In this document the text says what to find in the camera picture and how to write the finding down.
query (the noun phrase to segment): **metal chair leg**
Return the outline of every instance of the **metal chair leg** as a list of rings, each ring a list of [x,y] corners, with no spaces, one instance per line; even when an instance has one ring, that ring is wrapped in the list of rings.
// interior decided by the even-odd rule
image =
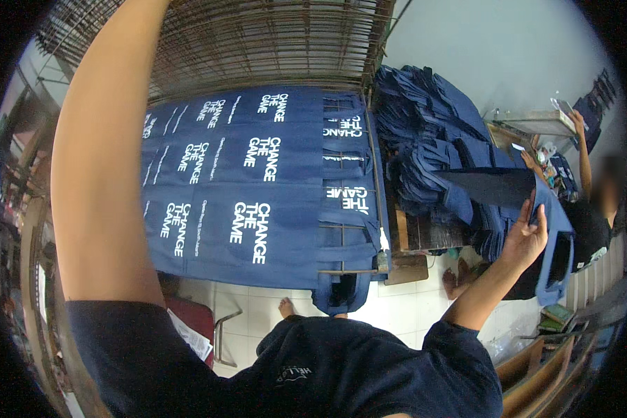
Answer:
[[[237,367],[236,363],[232,363],[229,361],[223,360],[223,322],[228,319],[232,319],[235,316],[241,315],[243,311],[240,309],[235,313],[230,313],[227,316],[223,316],[221,319],[216,321],[214,325],[214,361],[218,363],[225,364],[230,367]]]

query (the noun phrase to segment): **red chair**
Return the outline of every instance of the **red chair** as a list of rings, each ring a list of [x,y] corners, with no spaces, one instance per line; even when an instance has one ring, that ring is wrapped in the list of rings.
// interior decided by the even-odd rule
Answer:
[[[204,361],[210,369],[213,369],[214,360],[227,366],[237,367],[236,364],[224,361],[221,358],[223,349],[223,322],[240,315],[242,313],[241,309],[235,313],[224,316],[214,323],[214,313],[212,310],[209,309],[208,306],[195,303],[192,300],[166,296],[165,305],[192,330],[211,341],[214,348]]]

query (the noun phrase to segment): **drying rack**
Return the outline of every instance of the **drying rack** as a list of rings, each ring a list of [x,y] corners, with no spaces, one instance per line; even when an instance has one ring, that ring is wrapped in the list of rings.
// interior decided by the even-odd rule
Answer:
[[[58,0],[35,36],[42,53],[73,69],[123,0]],[[267,85],[316,86],[362,97],[374,164],[374,193],[381,232],[387,220],[378,178],[366,95],[385,54],[394,0],[174,0],[167,10],[149,88],[148,105]],[[336,110],[342,110],[337,104]],[[343,156],[343,153],[325,154]],[[358,229],[355,225],[320,225]],[[382,250],[371,270],[321,270],[335,275],[388,271]]]
[[[368,103],[367,100],[365,100],[364,95],[361,95],[362,97],[362,104],[364,105],[364,118],[365,118],[365,123],[366,123],[366,127],[365,129],[363,129],[361,132],[363,132],[364,134],[367,135],[368,141],[369,141],[369,145],[370,145],[370,150],[371,150],[371,164],[373,164],[372,167],[372,175],[374,177],[373,181],[374,181],[374,188],[373,189],[367,189],[367,193],[374,193],[374,201],[376,202],[376,213],[378,215],[378,224],[379,224],[379,228],[380,228],[380,232],[383,236],[384,232],[387,228],[384,224],[385,220],[383,217],[383,212],[381,210],[381,205],[380,202],[385,200],[385,195],[382,193],[382,188],[381,188],[381,184],[380,181],[381,179],[378,178],[378,168],[377,168],[377,164],[376,164],[376,155],[377,155],[377,150],[376,147],[374,146],[374,137],[373,137],[373,133],[372,133],[372,126],[371,123],[372,121],[370,120],[369,117],[369,112],[368,112]],[[335,105],[324,105],[324,108],[329,108],[332,107],[334,110],[339,111],[339,110],[350,110],[352,108],[346,108],[346,107],[342,107],[339,105],[339,101],[336,100],[337,104]],[[323,156],[337,156],[337,157],[344,157],[345,154],[343,152],[338,152],[338,153],[326,153],[323,154]],[[339,168],[343,168],[343,158],[339,158]],[[340,180],[340,187],[343,188],[343,179]],[[341,230],[341,246],[344,246],[345,243],[345,239],[344,239],[344,234],[346,232],[346,230],[364,230],[364,227],[359,227],[359,226],[355,226],[355,225],[344,225],[344,224],[339,224],[339,225],[329,225],[329,224],[319,224],[320,228],[336,228]],[[342,261],[341,262],[341,270],[318,270],[319,273],[328,273],[328,274],[334,274],[334,275],[341,275],[341,274],[352,274],[352,273],[372,273],[372,274],[376,274],[376,273],[387,273],[388,272],[388,264],[387,264],[387,257],[385,255],[384,250],[381,250],[381,252],[375,256],[376,259],[376,268],[373,269],[369,269],[369,270],[346,270],[345,269],[345,263]]]

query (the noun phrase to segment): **foot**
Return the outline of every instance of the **foot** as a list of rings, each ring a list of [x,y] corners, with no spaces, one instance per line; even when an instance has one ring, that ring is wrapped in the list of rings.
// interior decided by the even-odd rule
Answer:
[[[471,269],[469,268],[469,264],[467,264],[465,259],[460,257],[457,260],[457,275],[461,279],[461,278],[465,277],[467,274],[469,274],[470,271],[471,271]]]
[[[443,281],[443,289],[446,291],[446,296],[448,296],[449,300],[455,299],[455,289],[457,288],[457,276],[452,272],[451,269],[446,269],[443,272],[443,276],[441,277],[441,281]]]
[[[295,310],[293,309],[293,303],[290,302],[290,299],[288,297],[284,297],[283,299],[281,299],[281,303],[279,304],[279,312],[281,313],[281,316],[284,317],[284,319],[295,314]]]

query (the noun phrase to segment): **forearm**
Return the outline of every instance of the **forearm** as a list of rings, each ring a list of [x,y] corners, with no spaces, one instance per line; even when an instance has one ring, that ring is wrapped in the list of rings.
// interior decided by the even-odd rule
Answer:
[[[592,190],[593,172],[590,168],[590,157],[588,156],[588,146],[585,143],[585,133],[578,133],[578,166],[580,167],[580,185],[585,195],[590,198]]]
[[[455,300],[442,319],[480,330],[523,271],[521,266],[500,257]]]
[[[162,304],[144,235],[139,171],[150,73],[168,4],[127,0],[119,7],[65,97],[51,206],[67,299]]]

